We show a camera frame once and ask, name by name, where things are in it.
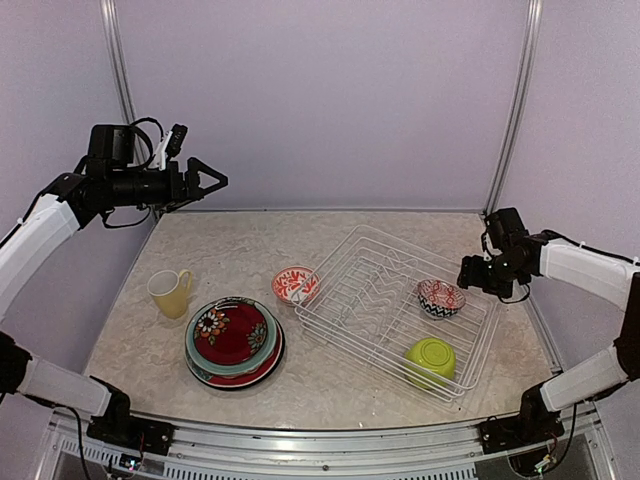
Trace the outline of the blue white patterned cup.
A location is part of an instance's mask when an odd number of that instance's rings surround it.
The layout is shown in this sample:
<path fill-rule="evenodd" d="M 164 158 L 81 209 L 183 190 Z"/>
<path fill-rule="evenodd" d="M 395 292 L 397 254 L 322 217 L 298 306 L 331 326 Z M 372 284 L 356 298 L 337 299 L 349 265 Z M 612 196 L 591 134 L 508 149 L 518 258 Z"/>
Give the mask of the blue white patterned cup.
<path fill-rule="evenodd" d="M 422 311 L 435 320 L 451 318 L 466 305 L 466 297 L 457 286 L 438 279 L 420 281 L 415 293 Z"/>

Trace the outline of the white wire dish rack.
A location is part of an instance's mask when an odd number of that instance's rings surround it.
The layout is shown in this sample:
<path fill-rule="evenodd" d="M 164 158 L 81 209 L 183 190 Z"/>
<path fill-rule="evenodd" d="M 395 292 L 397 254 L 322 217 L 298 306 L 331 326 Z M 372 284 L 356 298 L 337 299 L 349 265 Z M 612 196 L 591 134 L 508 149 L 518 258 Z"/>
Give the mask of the white wire dish rack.
<path fill-rule="evenodd" d="M 422 280 L 453 283 L 454 262 L 373 227 L 355 227 L 294 290 L 291 301 L 303 326 L 325 343 L 410 387 L 452 402 L 479 382 L 502 306 L 467 291 L 449 319 L 421 308 Z M 406 352 L 423 338 L 453 349 L 454 376 L 410 362 Z"/>

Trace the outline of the yellow mug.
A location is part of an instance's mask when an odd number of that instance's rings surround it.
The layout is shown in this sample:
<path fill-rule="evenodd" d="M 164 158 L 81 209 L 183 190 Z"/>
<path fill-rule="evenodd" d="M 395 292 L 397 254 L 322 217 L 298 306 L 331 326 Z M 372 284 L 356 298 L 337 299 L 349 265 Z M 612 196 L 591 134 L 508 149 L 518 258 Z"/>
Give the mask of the yellow mug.
<path fill-rule="evenodd" d="M 188 310 L 188 296 L 193 273 L 162 270 L 153 274 L 147 282 L 147 291 L 160 312 L 169 319 L 178 319 Z"/>

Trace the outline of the lime green bowl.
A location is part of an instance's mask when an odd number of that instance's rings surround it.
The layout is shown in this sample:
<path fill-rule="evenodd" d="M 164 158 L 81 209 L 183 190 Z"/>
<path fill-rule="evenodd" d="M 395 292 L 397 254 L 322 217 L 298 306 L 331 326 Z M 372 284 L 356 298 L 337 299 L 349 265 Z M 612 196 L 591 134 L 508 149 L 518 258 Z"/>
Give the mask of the lime green bowl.
<path fill-rule="evenodd" d="M 452 385 L 456 355 L 447 342 L 435 337 L 423 338 L 405 352 L 404 359 L 405 377 L 417 387 L 434 390 Z"/>

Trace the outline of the white red patterned bowl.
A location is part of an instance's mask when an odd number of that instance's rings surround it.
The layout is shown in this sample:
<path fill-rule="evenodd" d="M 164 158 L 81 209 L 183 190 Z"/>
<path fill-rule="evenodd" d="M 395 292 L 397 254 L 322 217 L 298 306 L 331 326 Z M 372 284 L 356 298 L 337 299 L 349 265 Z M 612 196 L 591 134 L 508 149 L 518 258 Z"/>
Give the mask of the white red patterned bowl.
<path fill-rule="evenodd" d="M 319 275 L 312 269 L 291 266 L 274 276 L 271 288 L 281 302 L 294 306 L 311 301 L 319 292 L 320 283 Z"/>

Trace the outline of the light teal floral plate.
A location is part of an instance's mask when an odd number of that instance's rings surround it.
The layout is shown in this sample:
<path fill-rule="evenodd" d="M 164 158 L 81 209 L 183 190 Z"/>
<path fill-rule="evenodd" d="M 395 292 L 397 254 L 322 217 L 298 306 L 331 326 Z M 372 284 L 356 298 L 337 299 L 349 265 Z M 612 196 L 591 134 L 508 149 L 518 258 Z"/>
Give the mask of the light teal floral plate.
<path fill-rule="evenodd" d="M 253 303 L 254 306 L 261 313 L 265 315 L 267 326 L 269 327 L 268 338 L 265 341 L 264 345 L 262 346 L 262 349 L 259 350 L 249 360 L 243 363 L 240 363 L 238 365 L 222 366 L 215 363 L 211 363 L 203 359 L 196 352 L 193 342 L 189 339 L 189 334 L 193 332 L 192 328 L 195 323 L 196 315 L 199 313 L 202 313 L 206 306 L 222 300 L 241 300 L 241 301 L 247 301 L 248 303 Z M 206 304 L 204 307 L 202 307 L 193 315 L 192 319 L 190 320 L 187 326 L 186 333 L 185 333 L 185 348 L 189 358 L 193 360 L 196 365 L 198 365 L 200 368 L 204 369 L 205 371 L 213 375 L 219 375 L 223 377 L 236 377 L 236 376 L 256 370 L 265 360 L 267 360 L 270 357 L 276 345 L 277 335 L 278 335 L 278 328 L 277 328 L 276 318 L 271 314 L 271 312 L 263 304 L 261 304 L 256 300 L 246 298 L 246 297 L 224 297 Z"/>

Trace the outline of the black rimmed beige plate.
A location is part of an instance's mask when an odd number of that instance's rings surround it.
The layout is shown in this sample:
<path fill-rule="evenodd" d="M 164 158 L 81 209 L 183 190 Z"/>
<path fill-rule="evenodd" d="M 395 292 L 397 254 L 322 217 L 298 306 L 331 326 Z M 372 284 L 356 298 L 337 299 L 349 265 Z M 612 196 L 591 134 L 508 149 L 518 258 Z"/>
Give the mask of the black rimmed beige plate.
<path fill-rule="evenodd" d="M 187 367 L 191 374 L 207 387 L 221 391 L 243 390 L 255 386 L 266 380 L 278 368 L 286 350 L 286 338 L 282 326 L 277 323 L 278 338 L 270 357 L 265 360 L 256 370 L 233 378 L 226 378 L 219 375 L 209 374 L 198 367 L 189 357 L 185 358 Z"/>

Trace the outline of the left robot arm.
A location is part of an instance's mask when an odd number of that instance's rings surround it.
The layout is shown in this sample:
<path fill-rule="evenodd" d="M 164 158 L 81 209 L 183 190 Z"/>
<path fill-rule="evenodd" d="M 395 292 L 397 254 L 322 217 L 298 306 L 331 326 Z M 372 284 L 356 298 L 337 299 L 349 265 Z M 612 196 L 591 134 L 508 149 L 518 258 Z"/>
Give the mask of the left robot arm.
<path fill-rule="evenodd" d="M 37 193 L 2 239 L 1 311 L 8 312 L 46 260 L 94 218 L 106 222 L 118 207 L 170 213 L 225 188 L 228 177 L 199 159 L 179 165 L 187 131 L 176 124 L 152 145 L 137 122 L 94 126 L 76 168 Z M 140 434 L 137 418 L 117 406 L 126 394 L 32 354 L 7 334 L 1 336 L 1 393 L 100 418 L 102 430 L 121 445 Z"/>

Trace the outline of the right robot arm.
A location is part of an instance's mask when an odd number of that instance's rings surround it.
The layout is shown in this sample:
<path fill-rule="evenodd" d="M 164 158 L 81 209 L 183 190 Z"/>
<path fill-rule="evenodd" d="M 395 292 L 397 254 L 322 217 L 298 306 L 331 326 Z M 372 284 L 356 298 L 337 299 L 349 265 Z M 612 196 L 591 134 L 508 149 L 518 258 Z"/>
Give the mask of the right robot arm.
<path fill-rule="evenodd" d="M 612 337 L 599 341 L 591 356 L 522 395 L 511 433 L 518 442 L 531 444 L 565 408 L 638 380 L 639 261 L 554 230 L 531 233 L 513 207 L 489 214 L 484 225 L 484 253 L 463 258 L 457 279 L 460 288 L 477 288 L 509 303 L 516 286 L 526 288 L 534 279 L 549 280 L 559 287 L 552 298 L 569 332 L 577 332 L 583 320 L 595 318 L 581 306 L 582 301 L 620 322 L 615 328 L 606 321 L 605 330 Z"/>

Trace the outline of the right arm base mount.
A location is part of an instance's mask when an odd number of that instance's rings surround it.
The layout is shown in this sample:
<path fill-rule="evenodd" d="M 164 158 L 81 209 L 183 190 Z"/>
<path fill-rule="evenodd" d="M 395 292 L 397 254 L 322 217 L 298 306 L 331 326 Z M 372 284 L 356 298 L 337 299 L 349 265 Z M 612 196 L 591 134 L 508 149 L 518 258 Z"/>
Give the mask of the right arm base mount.
<path fill-rule="evenodd" d="M 541 422 L 527 423 L 519 415 L 498 418 L 489 417 L 477 425 L 484 454 L 518 449 L 548 440 L 565 433 L 558 416 Z"/>

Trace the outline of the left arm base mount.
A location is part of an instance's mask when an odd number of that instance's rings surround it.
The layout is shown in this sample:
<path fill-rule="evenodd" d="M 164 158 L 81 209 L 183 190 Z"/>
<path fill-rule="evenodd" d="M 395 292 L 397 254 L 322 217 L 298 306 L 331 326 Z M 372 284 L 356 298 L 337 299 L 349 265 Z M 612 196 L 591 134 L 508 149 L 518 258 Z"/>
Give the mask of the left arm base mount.
<path fill-rule="evenodd" d="M 117 423 L 92 419 L 87 428 L 89 438 L 143 454 L 161 456 L 168 455 L 174 433 L 175 426 L 168 422 L 135 416 Z"/>

